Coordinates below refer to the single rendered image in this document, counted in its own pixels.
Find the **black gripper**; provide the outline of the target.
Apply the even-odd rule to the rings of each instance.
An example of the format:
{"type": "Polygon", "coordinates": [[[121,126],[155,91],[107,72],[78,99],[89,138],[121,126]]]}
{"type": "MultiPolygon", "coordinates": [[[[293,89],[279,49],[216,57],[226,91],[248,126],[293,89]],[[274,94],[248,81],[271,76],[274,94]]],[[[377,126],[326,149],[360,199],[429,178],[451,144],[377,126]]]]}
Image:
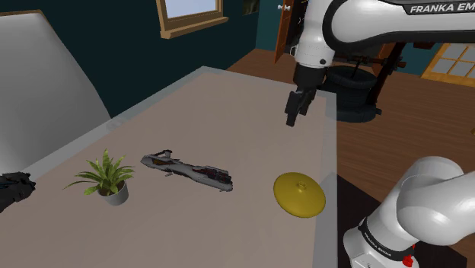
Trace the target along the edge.
{"type": "Polygon", "coordinates": [[[306,115],[308,108],[315,98],[317,86],[322,85],[326,68],[322,69],[303,66],[298,63],[295,67],[293,82],[297,85],[296,91],[289,93],[289,98],[285,106],[287,114],[286,125],[293,127],[297,115],[306,115]]]}

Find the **brown wooden door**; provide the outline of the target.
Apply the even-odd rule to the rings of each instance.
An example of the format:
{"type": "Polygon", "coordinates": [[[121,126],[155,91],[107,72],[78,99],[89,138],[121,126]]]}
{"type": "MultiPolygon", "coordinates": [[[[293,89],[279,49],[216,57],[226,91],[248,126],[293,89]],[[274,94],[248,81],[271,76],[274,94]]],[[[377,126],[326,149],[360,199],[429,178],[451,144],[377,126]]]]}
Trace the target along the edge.
{"type": "Polygon", "coordinates": [[[281,11],[279,31],[276,39],[274,63],[277,63],[285,53],[285,48],[293,41],[298,32],[301,18],[301,0],[282,0],[278,5],[281,11]]]}

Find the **beige table with glass edge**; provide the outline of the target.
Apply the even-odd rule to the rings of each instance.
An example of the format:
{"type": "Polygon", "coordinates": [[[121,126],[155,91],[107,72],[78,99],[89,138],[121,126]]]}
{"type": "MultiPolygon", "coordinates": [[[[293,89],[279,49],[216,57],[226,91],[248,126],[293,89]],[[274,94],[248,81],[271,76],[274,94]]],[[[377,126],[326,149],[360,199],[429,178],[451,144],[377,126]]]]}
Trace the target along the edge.
{"type": "Polygon", "coordinates": [[[335,97],[319,93],[306,116],[285,123],[290,84],[202,68],[30,167],[30,198],[0,213],[0,268],[338,268],[335,97]],[[104,149],[134,166],[129,198],[112,206],[86,162],[104,149]],[[171,150],[182,162],[225,170],[231,192],[150,168],[171,150]],[[276,202],[278,176],[298,172],[323,189],[312,218],[276,202]]]}

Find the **yellow round lid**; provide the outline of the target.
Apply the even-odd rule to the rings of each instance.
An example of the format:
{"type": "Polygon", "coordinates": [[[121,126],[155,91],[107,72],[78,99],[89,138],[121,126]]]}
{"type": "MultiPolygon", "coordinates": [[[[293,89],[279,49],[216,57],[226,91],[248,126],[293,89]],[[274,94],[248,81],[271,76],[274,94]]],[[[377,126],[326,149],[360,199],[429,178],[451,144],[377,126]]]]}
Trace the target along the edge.
{"type": "Polygon", "coordinates": [[[273,184],[273,194],[283,210],[299,218],[315,217],[326,205],[321,186],[308,175],[298,172],[278,176],[273,184]]]}

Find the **grey toy spaceship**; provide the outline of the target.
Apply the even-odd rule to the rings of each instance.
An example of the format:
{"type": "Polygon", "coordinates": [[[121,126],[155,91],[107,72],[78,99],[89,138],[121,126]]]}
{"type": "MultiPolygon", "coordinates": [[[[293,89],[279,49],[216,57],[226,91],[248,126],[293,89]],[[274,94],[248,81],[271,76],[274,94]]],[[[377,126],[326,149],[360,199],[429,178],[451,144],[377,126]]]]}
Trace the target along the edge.
{"type": "Polygon", "coordinates": [[[167,149],[155,154],[145,155],[141,163],[149,168],[166,172],[167,176],[176,174],[188,177],[197,183],[219,189],[222,192],[233,190],[233,182],[227,171],[211,166],[187,164],[180,159],[172,158],[171,153],[172,151],[167,149]]]}

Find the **wooden framed window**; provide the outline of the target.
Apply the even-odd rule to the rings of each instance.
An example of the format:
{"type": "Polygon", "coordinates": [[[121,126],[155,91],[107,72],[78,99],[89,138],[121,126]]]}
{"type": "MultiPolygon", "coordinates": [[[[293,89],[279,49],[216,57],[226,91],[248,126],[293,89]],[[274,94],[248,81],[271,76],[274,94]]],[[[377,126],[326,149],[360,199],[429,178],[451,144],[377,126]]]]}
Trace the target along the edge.
{"type": "Polygon", "coordinates": [[[172,39],[223,24],[223,0],[155,0],[161,38],[172,39]]]}

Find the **wooden glass pane door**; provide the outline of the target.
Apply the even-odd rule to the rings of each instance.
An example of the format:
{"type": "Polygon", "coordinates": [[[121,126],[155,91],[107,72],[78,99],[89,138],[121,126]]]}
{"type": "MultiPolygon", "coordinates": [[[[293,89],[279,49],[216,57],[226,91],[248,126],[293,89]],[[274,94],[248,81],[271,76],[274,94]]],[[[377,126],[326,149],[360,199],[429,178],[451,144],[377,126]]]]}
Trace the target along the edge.
{"type": "Polygon", "coordinates": [[[475,88],[475,43],[444,43],[420,78],[475,88]]]}

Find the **green potted plant grey pot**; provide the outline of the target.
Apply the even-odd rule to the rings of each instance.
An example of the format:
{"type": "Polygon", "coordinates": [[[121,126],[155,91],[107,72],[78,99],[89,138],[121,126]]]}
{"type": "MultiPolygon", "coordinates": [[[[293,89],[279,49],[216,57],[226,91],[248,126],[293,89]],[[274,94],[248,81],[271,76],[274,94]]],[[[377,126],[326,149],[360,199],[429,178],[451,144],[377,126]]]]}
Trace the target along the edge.
{"type": "Polygon", "coordinates": [[[129,198],[126,181],[134,178],[135,173],[134,166],[122,165],[124,158],[125,155],[115,161],[105,148],[101,161],[98,158],[95,161],[86,161],[93,171],[78,172],[75,177],[81,180],[69,183],[64,190],[79,183],[92,183],[91,187],[84,190],[84,196],[97,193],[112,206],[123,204],[129,198]]]}

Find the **large white chair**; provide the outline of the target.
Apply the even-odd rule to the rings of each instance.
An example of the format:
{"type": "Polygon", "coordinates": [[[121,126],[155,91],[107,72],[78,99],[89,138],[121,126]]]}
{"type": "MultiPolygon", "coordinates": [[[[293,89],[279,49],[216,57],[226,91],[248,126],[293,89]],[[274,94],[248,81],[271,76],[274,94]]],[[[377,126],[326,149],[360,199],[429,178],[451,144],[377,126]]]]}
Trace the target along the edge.
{"type": "Polygon", "coordinates": [[[0,15],[0,172],[28,168],[109,119],[41,13],[0,15]]]}

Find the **black angular object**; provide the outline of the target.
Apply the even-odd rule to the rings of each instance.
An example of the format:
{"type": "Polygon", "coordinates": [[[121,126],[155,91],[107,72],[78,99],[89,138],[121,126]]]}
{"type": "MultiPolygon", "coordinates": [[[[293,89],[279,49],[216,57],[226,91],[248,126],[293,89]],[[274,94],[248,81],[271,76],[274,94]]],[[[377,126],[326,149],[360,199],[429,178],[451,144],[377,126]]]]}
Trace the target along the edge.
{"type": "Polygon", "coordinates": [[[28,198],[35,191],[36,183],[30,180],[30,174],[24,172],[0,175],[0,213],[13,203],[28,198]]]}

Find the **dark wall picture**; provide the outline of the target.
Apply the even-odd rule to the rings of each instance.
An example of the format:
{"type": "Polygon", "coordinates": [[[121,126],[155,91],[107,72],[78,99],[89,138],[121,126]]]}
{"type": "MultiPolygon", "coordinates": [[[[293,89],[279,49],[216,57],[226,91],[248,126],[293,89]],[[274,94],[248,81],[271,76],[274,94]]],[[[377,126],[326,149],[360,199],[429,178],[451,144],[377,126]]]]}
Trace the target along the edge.
{"type": "Polygon", "coordinates": [[[243,15],[253,14],[259,11],[260,0],[243,0],[243,15]]]}

